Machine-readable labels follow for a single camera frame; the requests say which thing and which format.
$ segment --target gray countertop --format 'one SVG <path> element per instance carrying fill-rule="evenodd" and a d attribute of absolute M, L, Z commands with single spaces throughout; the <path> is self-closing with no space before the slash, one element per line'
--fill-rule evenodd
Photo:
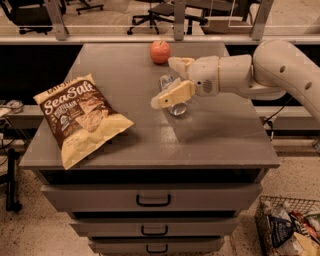
<path fill-rule="evenodd" d="M 250 100 L 233 94 L 194 96 L 180 118 L 154 110 L 167 64 L 153 64 L 148 43 L 86 44 L 66 80 L 89 73 L 111 106 L 135 124 L 73 169 L 271 168 L 278 157 Z M 223 44 L 171 43 L 171 56 L 224 56 Z M 60 149 L 44 120 L 20 166 L 62 169 Z"/>

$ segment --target speckled floor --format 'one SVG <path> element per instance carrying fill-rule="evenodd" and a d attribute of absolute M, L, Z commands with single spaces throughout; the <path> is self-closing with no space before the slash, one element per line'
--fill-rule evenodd
<path fill-rule="evenodd" d="M 314 138 L 276 138 L 272 143 L 280 167 L 270 169 L 262 181 L 261 195 L 319 200 L 320 157 Z M 86 238 L 69 226 L 70 217 L 57 212 L 40 192 L 41 183 L 31 171 L 17 172 L 19 213 L 5 211 L 5 186 L 0 186 L 0 255 L 5 256 L 91 256 Z M 174 256 L 260 256 L 254 214 L 256 200 L 240 214 L 240 224 L 215 253 L 181 253 Z"/>

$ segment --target wire basket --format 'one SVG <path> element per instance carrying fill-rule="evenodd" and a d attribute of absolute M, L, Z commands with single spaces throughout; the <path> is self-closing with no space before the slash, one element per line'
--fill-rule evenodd
<path fill-rule="evenodd" d="M 282 205 L 284 202 L 288 202 L 292 210 L 299 211 L 302 214 L 306 214 L 310 211 L 319 211 L 320 201 L 287 197 L 260 196 L 259 205 L 255 213 L 255 222 L 260 240 L 260 246 L 264 256 L 275 256 L 276 254 L 274 254 L 274 248 L 272 246 L 268 216 L 263 213 L 265 201 L 269 201 L 273 207 Z"/>

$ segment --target chip bag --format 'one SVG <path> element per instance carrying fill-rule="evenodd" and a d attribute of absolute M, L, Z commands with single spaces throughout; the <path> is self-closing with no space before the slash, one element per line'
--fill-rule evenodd
<path fill-rule="evenodd" d="M 112 109 L 90 74 L 44 91 L 34 100 L 61 149 L 66 170 L 133 125 Z"/>

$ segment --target desk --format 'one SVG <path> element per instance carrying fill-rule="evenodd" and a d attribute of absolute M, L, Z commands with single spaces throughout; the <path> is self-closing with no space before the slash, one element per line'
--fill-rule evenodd
<path fill-rule="evenodd" d="M 69 171 L 43 121 L 20 166 L 42 180 L 95 253 L 217 251 L 262 191 L 278 157 L 251 101 L 194 97 L 188 113 L 150 107 L 161 75 L 149 43 L 86 44 L 67 79 L 92 73 L 111 106 L 135 125 Z M 171 43 L 173 56 L 227 55 L 220 43 Z"/>

